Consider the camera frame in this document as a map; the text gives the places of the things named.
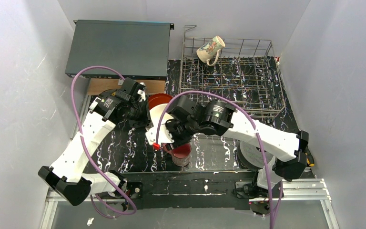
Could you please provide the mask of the white floral bowl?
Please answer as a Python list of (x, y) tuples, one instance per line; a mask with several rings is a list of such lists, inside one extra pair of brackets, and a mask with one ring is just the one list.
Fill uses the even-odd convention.
[[(161, 114), (162, 114), (163, 110), (165, 109), (166, 105), (167, 104), (160, 104), (160, 105), (158, 105), (158, 106), (156, 106), (156, 107), (154, 107), (153, 109), (150, 110), (150, 116), (151, 116), (152, 121), (155, 120), (155, 119), (160, 119)], [(170, 119), (174, 119), (174, 118), (171, 115), (169, 115), (168, 113), (166, 113), (163, 116), (162, 121), (165, 121), (165, 123), (166, 123), (166, 121), (168, 121)]]

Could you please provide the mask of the red plate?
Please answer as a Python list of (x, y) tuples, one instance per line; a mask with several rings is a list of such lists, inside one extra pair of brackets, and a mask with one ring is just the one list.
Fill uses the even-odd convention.
[(164, 93), (158, 93), (150, 95), (148, 98), (148, 106), (149, 109), (153, 109), (154, 107), (160, 104), (167, 104), (172, 100), (172, 96)]

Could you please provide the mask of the cream seahorse mug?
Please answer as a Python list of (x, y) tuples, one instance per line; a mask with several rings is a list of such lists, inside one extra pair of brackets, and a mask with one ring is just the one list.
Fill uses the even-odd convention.
[(197, 57), (208, 66), (216, 65), (225, 43), (220, 36), (215, 36), (197, 49)]

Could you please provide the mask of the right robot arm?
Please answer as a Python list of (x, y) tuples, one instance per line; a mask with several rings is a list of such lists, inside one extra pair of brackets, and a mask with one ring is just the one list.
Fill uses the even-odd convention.
[(171, 137), (165, 142), (169, 150), (188, 143), (194, 134), (200, 133), (233, 138), (260, 151), (263, 167), (250, 184), (236, 189), (237, 194), (268, 197), (268, 191), (276, 184), (283, 179), (299, 179), (307, 166), (308, 132), (289, 133), (260, 123), (220, 96), (202, 105), (180, 94), (166, 105), (161, 117), (166, 114), (172, 118), (161, 127), (165, 127), (163, 134)]

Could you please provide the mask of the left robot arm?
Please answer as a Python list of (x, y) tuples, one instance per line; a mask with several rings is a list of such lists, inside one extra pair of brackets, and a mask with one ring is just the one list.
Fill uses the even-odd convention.
[(126, 78), (119, 89), (103, 91), (95, 97), (80, 131), (50, 166), (42, 166), (38, 176), (71, 205), (81, 204), (88, 196), (122, 191), (126, 185), (118, 172), (84, 173), (92, 155), (119, 122), (134, 128), (151, 124), (146, 86)]

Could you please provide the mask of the pink interior mug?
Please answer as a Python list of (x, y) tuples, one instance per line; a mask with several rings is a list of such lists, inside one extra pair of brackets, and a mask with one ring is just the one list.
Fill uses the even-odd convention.
[(171, 155), (172, 161), (179, 167), (185, 167), (190, 163), (191, 145), (184, 144), (178, 148), (168, 150), (166, 144), (162, 144), (163, 151)]

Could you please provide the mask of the wooden board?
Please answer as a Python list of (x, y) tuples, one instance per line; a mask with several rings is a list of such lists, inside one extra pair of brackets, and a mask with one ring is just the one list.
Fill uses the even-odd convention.
[[(146, 86), (145, 93), (148, 95), (159, 94), (165, 92), (166, 81), (162, 80), (136, 80), (144, 83)], [(99, 95), (101, 92), (109, 89), (119, 89), (122, 83), (119, 79), (91, 79), (87, 90), (87, 95)]]

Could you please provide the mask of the grey perforated filament spool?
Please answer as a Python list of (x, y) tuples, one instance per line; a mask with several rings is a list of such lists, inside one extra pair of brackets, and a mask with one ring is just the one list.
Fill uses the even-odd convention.
[(239, 142), (239, 162), (247, 169), (257, 171), (264, 167), (261, 149), (244, 141)]

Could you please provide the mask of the dark grey rack-mount box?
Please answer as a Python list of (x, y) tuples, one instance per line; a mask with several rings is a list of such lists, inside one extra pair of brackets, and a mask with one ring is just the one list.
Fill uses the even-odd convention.
[(90, 66), (110, 67), (135, 80), (167, 78), (174, 24), (148, 21), (76, 20), (65, 74)]

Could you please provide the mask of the yellow handled screwdriver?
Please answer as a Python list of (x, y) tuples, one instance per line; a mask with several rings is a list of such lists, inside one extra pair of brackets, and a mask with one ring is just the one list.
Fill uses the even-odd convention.
[(307, 166), (313, 167), (315, 165), (315, 159), (308, 148), (305, 150), (305, 154), (307, 155)]

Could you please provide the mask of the aluminium frame rail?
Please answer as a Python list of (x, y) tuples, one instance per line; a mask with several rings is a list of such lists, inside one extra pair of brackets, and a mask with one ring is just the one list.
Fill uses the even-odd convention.
[[(266, 199), (236, 198), (234, 181), (217, 179), (147, 180), (137, 212), (107, 219), (103, 205), (85, 200), (73, 207), (50, 193), (42, 229), (267, 229)], [(276, 229), (336, 229), (339, 227), (322, 179), (284, 182), (276, 213)]]

